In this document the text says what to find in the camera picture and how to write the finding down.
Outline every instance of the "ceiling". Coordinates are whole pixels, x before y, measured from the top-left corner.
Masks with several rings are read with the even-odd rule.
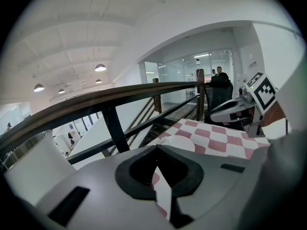
[[[12,30],[1,69],[72,91],[108,84],[107,68],[147,11],[165,0],[33,0]]]

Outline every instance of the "black slot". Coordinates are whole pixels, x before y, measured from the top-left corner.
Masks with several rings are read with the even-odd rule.
[[[65,227],[89,191],[90,189],[80,186],[73,189],[66,198],[49,213],[49,218]]]
[[[237,165],[228,164],[228,163],[222,164],[221,168],[229,170],[229,171],[238,172],[238,173],[243,173],[243,171],[245,170],[245,168],[242,166],[237,166]]]

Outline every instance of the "black opening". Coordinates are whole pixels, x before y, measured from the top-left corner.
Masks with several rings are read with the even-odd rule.
[[[222,164],[221,168],[229,170],[229,171],[238,172],[238,173],[243,173],[243,171],[245,170],[245,168],[242,166],[237,166],[237,165],[228,164],[228,163]]]
[[[89,191],[90,189],[80,186],[73,189],[66,198],[48,214],[49,218],[65,227]]]
[[[202,182],[204,173],[198,163],[157,145],[123,161],[116,169],[115,179],[131,197],[156,201],[152,178],[157,166],[172,189],[170,222],[181,228],[193,219],[181,213],[177,198],[193,194]]]

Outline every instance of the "railing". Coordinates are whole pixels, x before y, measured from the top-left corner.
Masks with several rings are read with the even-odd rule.
[[[147,109],[147,111],[143,114],[143,112],[145,111],[145,109],[148,107],[148,105],[150,104],[150,102],[151,102],[152,100],[153,100],[153,103],[150,105],[150,107]],[[139,125],[139,124],[144,120],[144,118],[147,116],[147,114],[149,113],[149,111],[151,110],[151,108],[152,108],[154,105],[155,105],[155,99],[154,99],[154,97],[151,97],[151,98],[148,100],[148,102],[145,104],[145,106],[144,106],[144,107],[140,110],[140,112],[137,114],[137,116],[135,117],[135,119],[131,122],[131,124],[129,125],[129,127],[127,128],[127,130],[131,129],[131,128],[133,127],[133,125],[135,124],[135,122],[143,115],[143,116],[140,118],[140,120],[138,121],[138,123],[137,123],[137,125]],[[155,111],[155,107],[154,107],[153,110],[150,112],[150,114],[147,116],[146,121],[152,116],[152,114],[154,113],[154,111]],[[139,134],[139,133],[137,133],[136,135],[134,135],[130,141],[129,141],[130,138],[126,139],[126,141],[129,142],[129,143],[128,143],[129,148],[130,148],[130,146],[132,145],[132,143],[134,142],[134,140],[136,139],[136,137],[138,136],[138,134]],[[108,157],[108,156],[111,156],[111,155],[114,153],[115,149],[116,149],[116,146],[114,146],[114,147],[112,148],[112,150],[110,151],[109,154],[104,154],[104,156],[105,156],[105,157],[106,157],[106,156],[107,156],[107,157]]]
[[[198,88],[198,93],[200,93],[199,95],[195,95],[192,98],[170,108],[169,110],[162,112],[159,115],[148,119],[141,124],[137,124],[135,127],[123,132],[115,109],[116,106],[193,87]],[[203,81],[139,84],[92,92],[78,96],[65,100],[32,115],[5,133],[2,137],[0,137],[0,157],[10,151],[13,151],[16,149],[16,147],[20,146],[22,143],[40,132],[54,129],[75,119],[97,113],[99,111],[101,111],[104,116],[111,139],[70,156],[67,158],[68,161],[71,164],[80,162],[114,145],[118,148],[119,152],[125,152],[129,150],[129,146],[127,144],[128,138],[149,127],[159,119],[168,116],[195,98],[198,99],[197,120],[201,120],[203,117],[204,106]]]

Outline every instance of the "checkered cloth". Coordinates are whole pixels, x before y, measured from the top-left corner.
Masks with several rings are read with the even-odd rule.
[[[267,147],[266,138],[249,138],[244,131],[181,119],[149,145],[159,144],[163,137],[179,135],[189,138],[195,152],[209,155],[250,159],[253,151]]]

